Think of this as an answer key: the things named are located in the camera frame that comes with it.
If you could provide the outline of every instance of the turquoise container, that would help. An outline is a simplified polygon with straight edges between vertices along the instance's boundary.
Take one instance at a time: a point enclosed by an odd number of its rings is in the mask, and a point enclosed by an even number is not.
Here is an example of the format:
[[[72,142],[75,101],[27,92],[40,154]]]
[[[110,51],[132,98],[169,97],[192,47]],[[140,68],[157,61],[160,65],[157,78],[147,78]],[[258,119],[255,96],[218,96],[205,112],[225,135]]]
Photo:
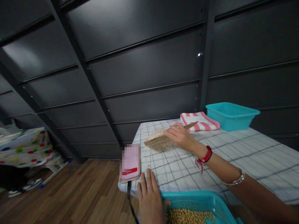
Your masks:
[[[162,193],[163,200],[171,201],[171,206],[167,209],[185,208],[198,212],[212,212],[215,216],[215,224],[242,224],[235,219],[224,201],[211,191],[186,191],[186,192],[165,192]]]
[[[259,110],[233,103],[216,103],[206,105],[209,118],[220,123],[224,131],[247,129],[252,119],[260,114]]]

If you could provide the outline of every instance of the cable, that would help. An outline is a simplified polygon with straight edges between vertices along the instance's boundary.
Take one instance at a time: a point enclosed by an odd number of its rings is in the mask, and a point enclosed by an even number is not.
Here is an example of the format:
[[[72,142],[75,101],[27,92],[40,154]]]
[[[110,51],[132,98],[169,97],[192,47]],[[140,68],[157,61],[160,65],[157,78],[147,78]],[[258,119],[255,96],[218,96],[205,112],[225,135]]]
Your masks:
[[[131,207],[132,215],[133,215],[133,217],[134,217],[134,219],[135,219],[136,224],[139,224],[138,219],[137,219],[137,217],[136,217],[136,215],[135,215],[135,212],[134,212],[134,208],[133,208],[132,203],[131,203],[131,185],[132,185],[132,181],[129,181],[129,182],[128,182],[127,196],[128,196],[128,200],[129,200],[129,202],[130,202],[130,207]]]

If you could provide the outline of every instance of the red string bracelet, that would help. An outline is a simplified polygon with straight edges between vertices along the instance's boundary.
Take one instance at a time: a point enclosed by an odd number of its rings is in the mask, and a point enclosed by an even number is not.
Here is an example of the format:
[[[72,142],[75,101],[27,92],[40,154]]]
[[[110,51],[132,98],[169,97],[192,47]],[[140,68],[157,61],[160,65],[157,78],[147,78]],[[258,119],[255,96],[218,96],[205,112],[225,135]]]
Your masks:
[[[202,163],[206,163],[209,161],[209,159],[211,158],[212,156],[212,149],[210,146],[206,146],[206,148],[208,149],[208,152],[206,154],[205,157],[203,157],[203,159],[197,159],[195,160],[195,164],[197,165],[198,163],[200,163],[201,167],[202,167],[202,171],[203,171],[203,166],[202,166]]]

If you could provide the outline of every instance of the beans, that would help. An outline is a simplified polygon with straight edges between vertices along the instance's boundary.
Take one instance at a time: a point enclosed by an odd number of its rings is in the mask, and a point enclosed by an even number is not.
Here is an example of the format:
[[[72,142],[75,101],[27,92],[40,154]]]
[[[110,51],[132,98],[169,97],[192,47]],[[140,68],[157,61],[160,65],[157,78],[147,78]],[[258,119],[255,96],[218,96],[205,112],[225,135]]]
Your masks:
[[[212,212],[197,212],[185,208],[166,210],[167,224],[206,224],[206,219],[209,219],[215,223],[213,218],[215,219],[216,217],[212,214]]]

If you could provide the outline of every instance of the bracelet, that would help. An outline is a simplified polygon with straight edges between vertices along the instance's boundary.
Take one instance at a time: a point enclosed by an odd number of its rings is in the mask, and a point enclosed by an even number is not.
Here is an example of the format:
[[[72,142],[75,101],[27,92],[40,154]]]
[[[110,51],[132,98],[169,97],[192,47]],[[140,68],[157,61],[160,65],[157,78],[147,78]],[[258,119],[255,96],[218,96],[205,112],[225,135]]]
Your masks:
[[[227,183],[224,183],[223,181],[222,181],[222,183],[225,184],[225,185],[227,185],[227,186],[235,187],[236,185],[242,183],[243,180],[245,179],[245,173],[244,173],[244,171],[240,169],[240,173],[241,173],[241,176],[239,177],[239,179],[235,180],[233,183],[227,184]]]
[[[203,157],[203,159],[199,159],[199,158],[198,158],[197,160],[195,160],[195,164],[196,164],[196,165],[197,165],[197,163],[200,163],[200,165],[201,165],[201,167],[202,167],[202,171],[203,171],[202,163],[206,163],[206,162],[208,162],[209,159],[210,159],[211,156],[212,156],[212,153],[213,153],[210,146],[206,146],[206,148],[208,149],[208,152],[207,152],[206,156]]]

